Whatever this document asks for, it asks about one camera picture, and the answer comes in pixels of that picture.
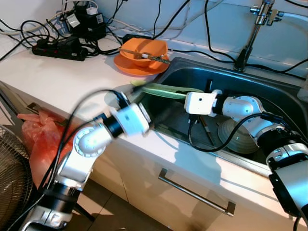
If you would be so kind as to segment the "orange plate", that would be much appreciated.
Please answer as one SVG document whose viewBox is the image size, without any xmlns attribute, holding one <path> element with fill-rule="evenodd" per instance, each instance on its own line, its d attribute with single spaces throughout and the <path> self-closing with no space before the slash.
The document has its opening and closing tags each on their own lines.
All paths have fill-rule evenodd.
<svg viewBox="0 0 308 231">
<path fill-rule="evenodd" d="M 148 59 L 143 62 L 136 62 L 124 57 L 123 55 L 117 55 L 114 57 L 114 65 L 121 72 L 134 76 L 158 75 L 165 72 L 170 66 L 170 64 Z"/>
</svg>

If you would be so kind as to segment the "dark floor fan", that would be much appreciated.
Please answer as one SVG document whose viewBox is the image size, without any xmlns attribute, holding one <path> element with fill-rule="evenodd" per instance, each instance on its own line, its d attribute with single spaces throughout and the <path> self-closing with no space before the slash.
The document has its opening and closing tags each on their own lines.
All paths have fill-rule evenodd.
<svg viewBox="0 0 308 231">
<path fill-rule="evenodd" d="M 17 135 L 0 125 L 0 231 L 18 220 L 32 190 L 29 153 Z"/>
</svg>

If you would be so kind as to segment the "wooden handle kitchen utensil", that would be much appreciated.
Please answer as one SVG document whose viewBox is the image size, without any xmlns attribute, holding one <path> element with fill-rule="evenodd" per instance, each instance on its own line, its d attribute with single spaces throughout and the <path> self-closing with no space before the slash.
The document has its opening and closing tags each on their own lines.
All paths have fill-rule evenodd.
<svg viewBox="0 0 308 231">
<path fill-rule="evenodd" d="M 205 134 L 206 134 L 207 140 L 209 141 L 209 144 L 214 145 L 213 139 L 211 137 L 211 132 L 210 132 L 208 126 L 207 126 L 206 121 L 203 119 L 202 116 L 199 116 L 199 121 L 202 124 L 202 128 L 205 131 Z"/>
</svg>

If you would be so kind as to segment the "red plastic bag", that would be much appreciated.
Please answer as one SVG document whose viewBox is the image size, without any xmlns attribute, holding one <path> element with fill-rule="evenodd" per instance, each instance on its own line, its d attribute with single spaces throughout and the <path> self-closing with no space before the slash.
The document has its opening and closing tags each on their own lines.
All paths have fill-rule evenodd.
<svg viewBox="0 0 308 231">
<path fill-rule="evenodd" d="M 45 110 L 38 114 L 18 114 L 22 119 L 21 130 L 29 151 L 29 167 L 37 188 L 48 172 L 59 147 L 64 130 L 64 118 Z"/>
</svg>

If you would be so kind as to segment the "metal sink faucet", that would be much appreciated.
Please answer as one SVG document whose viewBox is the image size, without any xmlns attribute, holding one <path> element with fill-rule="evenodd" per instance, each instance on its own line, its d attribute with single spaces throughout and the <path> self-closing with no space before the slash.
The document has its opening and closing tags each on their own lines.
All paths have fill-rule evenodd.
<svg viewBox="0 0 308 231">
<path fill-rule="evenodd" d="M 244 72 L 260 27 L 264 25 L 271 26 L 273 22 L 279 22 L 282 20 L 279 11 L 273 8 L 274 4 L 275 0 L 262 0 L 260 6 L 252 6 L 251 9 L 249 9 L 249 12 L 256 16 L 254 22 L 255 26 L 253 27 L 248 42 L 238 55 L 237 60 L 234 62 L 233 69 L 235 71 Z"/>
</svg>

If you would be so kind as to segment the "orange bowl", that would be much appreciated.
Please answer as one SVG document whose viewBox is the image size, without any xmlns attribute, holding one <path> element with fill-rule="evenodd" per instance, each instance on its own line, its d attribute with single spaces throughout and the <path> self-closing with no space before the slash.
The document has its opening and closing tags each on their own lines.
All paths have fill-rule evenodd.
<svg viewBox="0 0 308 231">
<path fill-rule="evenodd" d="M 123 46 L 122 49 L 128 49 L 131 51 L 141 52 L 141 53 L 149 53 L 151 55 L 167 55 L 167 43 L 163 40 L 152 40 L 152 39 L 143 39 L 143 38 L 132 38 L 128 40 Z M 121 52 L 120 54 L 124 57 L 131 59 L 136 62 L 143 62 L 146 59 L 141 56 L 133 55 L 132 53 Z"/>
</svg>

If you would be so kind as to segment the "slim patterned utensil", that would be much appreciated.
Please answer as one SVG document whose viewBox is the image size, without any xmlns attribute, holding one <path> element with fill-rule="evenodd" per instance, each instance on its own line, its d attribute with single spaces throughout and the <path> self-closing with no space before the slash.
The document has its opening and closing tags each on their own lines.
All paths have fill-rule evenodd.
<svg viewBox="0 0 308 231">
<path fill-rule="evenodd" d="M 151 55 L 150 53 L 141 53 L 141 52 L 131 51 L 131 50 L 122 49 L 122 48 L 120 48 L 120 51 L 127 52 L 127 53 L 137 55 L 137 56 L 141 56 L 144 59 L 154 60 L 154 61 L 161 62 L 164 64 L 171 64 L 171 60 L 166 59 L 164 55 L 156 56 L 156 55 Z"/>
</svg>

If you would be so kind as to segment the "black stand leg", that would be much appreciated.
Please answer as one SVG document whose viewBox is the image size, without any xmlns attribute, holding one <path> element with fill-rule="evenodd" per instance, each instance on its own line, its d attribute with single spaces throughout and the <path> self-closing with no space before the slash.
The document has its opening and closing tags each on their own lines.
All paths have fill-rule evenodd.
<svg viewBox="0 0 308 231">
<path fill-rule="evenodd" d="M 74 210 L 77 211 L 82 216 L 84 216 L 85 218 L 87 218 L 90 222 L 95 221 L 95 217 L 91 213 L 88 213 L 88 211 L 86 211 L 86 209 L 84 209 L 84 207 L 82 207 L 78 203 L 75 204 Z"/>
</svg>

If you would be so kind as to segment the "black power adapter block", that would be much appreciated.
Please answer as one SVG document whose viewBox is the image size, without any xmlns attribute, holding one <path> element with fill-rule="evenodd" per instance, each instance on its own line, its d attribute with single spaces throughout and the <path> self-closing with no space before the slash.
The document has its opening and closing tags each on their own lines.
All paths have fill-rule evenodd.
<svg viewBox="0 0 308 231">
<path fill-rule="evenodd" d="M 85 3 L 75 3 L 66 14 L 70 33 L 86 40 L 100 40 L 106 36 L 106 23 L 98 8 Z"/>
</svg>

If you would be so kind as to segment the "white kitchen cabinet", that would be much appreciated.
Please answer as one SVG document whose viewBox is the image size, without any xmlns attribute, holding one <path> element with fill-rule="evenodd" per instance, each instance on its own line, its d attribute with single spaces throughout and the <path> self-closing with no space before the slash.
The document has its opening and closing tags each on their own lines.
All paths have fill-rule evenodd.
<svg viewBox="0 0 308 231">
<path fill-rule="evenodd" d="M 235 216 L 158 180 L 162 168 L 167 178 L 220 206 L 235 203 Z M 292 231 L 294 224 L 267 177 L 157 130 L 119 137 L 95 162 L 92 177 L 99 184 L 121 178 L 122 197 L 173 231 Z"/>
</svg>

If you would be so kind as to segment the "flat black power brick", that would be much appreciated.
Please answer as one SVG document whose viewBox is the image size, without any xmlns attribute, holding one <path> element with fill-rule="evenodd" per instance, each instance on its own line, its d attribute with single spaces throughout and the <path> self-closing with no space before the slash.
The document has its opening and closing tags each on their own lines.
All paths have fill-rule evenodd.
<svg viewBox="0 0 308 231">
<path fill-rule="evenodd" d="M 123 43 L 126 43 L 128 42 L 128 40 L 131 40 L 131 39 L 152 39 L 153 37 L 148 37 L 148 36 L 145 36 L 145 35 L 136 35 L 136 34 L 126 34 L 122 37 L 122 42 Z"/>
</svg>

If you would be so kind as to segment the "black power strip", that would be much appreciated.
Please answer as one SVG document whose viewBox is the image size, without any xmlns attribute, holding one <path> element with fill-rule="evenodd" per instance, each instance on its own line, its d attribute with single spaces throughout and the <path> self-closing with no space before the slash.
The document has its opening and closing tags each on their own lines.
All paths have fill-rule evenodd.
<svg viewBox="0 0 308 231">
<path fill-rule="evenodd" d="M 84 61 L 88 55 L 88 50 L 73 37 L 60 41 L 39 39 L 31 50 L 34 55 L 78 61 Z"/>
</svg>

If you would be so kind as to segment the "white bowl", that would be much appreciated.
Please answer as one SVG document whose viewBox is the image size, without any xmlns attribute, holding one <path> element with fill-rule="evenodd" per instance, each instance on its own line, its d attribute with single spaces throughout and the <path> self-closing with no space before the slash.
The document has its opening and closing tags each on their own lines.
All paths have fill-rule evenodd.
<svg viewBox="0 0 308 231">
<path fill-rule="evenodd" d="M 220 122 L 217 129 L 218 138 L 224 143 L 236 125 L 237 122 L 233 119 Z M 259 150 L 259 147 L 244 126 L 240 126 L 226 147 L 239 154 L 251 154 Z"/>
</svg>

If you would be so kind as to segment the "stainless steel kitchen sink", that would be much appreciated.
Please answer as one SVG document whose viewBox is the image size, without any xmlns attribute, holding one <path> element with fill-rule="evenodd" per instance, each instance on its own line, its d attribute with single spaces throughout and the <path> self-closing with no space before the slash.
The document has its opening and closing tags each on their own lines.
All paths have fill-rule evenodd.
<svg viewBox="0 0 308 231">
<path fill-rule="evenodd" d="M 217 66 L 176 57 L 168 70 L 158 75 L 154 82 L 203 91 L 221 90 L 221 94 L 231 97 L 255 97 L 260 100 L 266 111 L 290 119 L 293 130 L 307 132 L 308 104 L 297 98 L 300 86 L 295 81 L 285 83 L 277 75 L 245 74 L 231 70 L 228 65 Z M 168 99 L 142 92 L 137 97 L 137 101 L 141 102 L 146 109 L 165 106 L 170 108 L 167 119 L 156 125 L 155 130 L 184 143 L 193 141 L 201 148 L 211 149 L 223 144 L 218 138 L 217 129 L 220 122 L 230 119 L 228 116 L 202 116 L 211 132 L 214 142 L 214 145 L 211 145 L 201 123 L 194 125 L 192 133 L 189 134 L 189 114 L 183 108 L 183 100 Z M 266 165 L 268 154 L 260 148 L 251 154 L 239 154 L 225 147 L 215 152 L 214 156 L 264 177 L 270 174 L 270 169 Z"/>
</svg>

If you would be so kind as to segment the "green plate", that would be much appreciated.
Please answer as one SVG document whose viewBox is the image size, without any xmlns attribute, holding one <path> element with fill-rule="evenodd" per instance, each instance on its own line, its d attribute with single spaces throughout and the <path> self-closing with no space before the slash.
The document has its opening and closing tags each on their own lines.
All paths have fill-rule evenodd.
<svg viewBox="0 0 308 231">
<path fill-rule="evenodd" d="M 194 91 L 193 88 L 174 87 L 164 84 L 150 83 L 145 80 L 131 80 L 130 83 L 136 88 L 136 90 L 141 90 L 141 92 L 145 94 L 174 100 L 185 100 L 186 94 Z"/>
</svg>

